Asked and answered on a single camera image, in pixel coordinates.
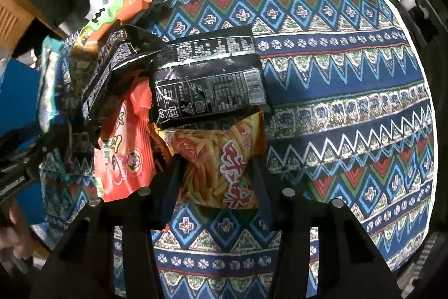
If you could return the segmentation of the person's left hand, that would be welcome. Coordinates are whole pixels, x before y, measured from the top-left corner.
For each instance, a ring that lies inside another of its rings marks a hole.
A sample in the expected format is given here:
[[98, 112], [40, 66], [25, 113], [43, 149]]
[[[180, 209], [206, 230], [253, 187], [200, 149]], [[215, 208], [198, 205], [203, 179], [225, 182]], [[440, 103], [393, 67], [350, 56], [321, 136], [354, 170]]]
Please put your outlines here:
[[22, 261], [33, 256], [33, 239], [26, 216], [16, 200], [11, 201], [5, 212], [8, 222], [1, 226], [1, 265], [9, 276], [13, 276], [17, 268], [15, 259]]

